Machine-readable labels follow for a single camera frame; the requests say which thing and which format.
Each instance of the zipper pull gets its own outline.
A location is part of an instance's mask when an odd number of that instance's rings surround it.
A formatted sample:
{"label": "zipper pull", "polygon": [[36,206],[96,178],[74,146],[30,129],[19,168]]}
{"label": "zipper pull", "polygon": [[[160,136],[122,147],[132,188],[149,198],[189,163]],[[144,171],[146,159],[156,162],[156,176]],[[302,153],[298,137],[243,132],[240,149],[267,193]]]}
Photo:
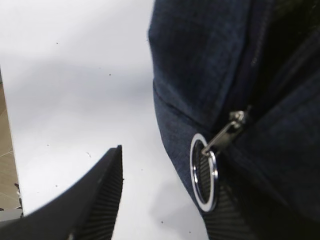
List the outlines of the zipper pull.
{"label": "zipper pull", "polygon": [[246,111],[232,111],[229,114],[229,120],[224,128],[204,147],[201,153],[205,156],[210,155],[210,149],[214,148],[215,154],[218,154],[225,149],[235,137],[242,132],[244,125],[249,119],[248,112],[250,107]]}

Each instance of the tiled floor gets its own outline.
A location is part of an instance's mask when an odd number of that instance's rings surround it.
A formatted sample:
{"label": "tiled floor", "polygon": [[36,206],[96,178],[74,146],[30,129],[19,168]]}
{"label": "tiled floor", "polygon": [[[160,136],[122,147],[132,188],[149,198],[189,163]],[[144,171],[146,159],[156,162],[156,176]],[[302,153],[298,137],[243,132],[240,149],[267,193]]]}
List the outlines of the tiled floor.
{"label": "tiled floor", "polygon": [[6,210],[20,206],[15,183],[18,183],[15,157],[4,88],[0,83],[0,208]]}

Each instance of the white table surface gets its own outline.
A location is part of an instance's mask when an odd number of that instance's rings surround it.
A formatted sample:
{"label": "white table surface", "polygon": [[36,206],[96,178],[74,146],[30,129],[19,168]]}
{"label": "white table surface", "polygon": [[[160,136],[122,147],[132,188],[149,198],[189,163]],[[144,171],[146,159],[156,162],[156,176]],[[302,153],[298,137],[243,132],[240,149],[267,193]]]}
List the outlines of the white table surface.
{"label": "white table surface", "polygon": [[0,65],[26,214],[121,144],[113,239],[208,239],[155,118],[152,7],[151,0],[1,1]]}

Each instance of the metal ring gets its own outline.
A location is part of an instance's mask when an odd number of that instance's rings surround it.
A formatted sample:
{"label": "metal ring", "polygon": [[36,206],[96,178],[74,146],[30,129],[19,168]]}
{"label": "metal ring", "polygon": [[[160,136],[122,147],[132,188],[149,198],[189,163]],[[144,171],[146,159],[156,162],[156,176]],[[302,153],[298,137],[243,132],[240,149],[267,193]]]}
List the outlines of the metal ring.
{"label": "metal ring", "polygon": [[201,141],[204,147],[208,145],[206,139],[200,133],[197,133],[193,136],[191,147],[190,147],[190,155],[189,155],[192,188],[195,195],[195,199],[199,207],[204,212],[211,212],[217,204],[217,196],[215,196],[216,188],[218,185],[218,169],[217,169],[217,163],[216,163],[216,156],[212,151],[209,151],[209,156],[207,157],[207,159],[208,159],[209,171],[210,171],[210,194],[209,194],[208,201],[205,202],[200,193],[198,176],[197,176],[197,167],[193,161],[193,154],[194,154],[195,144],[197,141]]}

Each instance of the dark navy cloth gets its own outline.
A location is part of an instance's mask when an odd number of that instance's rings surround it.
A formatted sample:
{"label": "dark navy cloth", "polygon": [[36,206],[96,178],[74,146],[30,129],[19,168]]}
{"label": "dark navy cloth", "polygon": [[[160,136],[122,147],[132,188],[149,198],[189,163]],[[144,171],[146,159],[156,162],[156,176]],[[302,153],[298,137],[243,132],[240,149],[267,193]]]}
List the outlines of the dark navy cloth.
{"label": "dark navy cloth", "polygon": [[[217,133],[245,47],[250,7],[249,0],[155,1],[149,42],[156,117],[167,154],[194,201],[190,144],[195,133],[207,140]],[[303,76],[225,154],[262,192],[320,221],[320,72]]]}

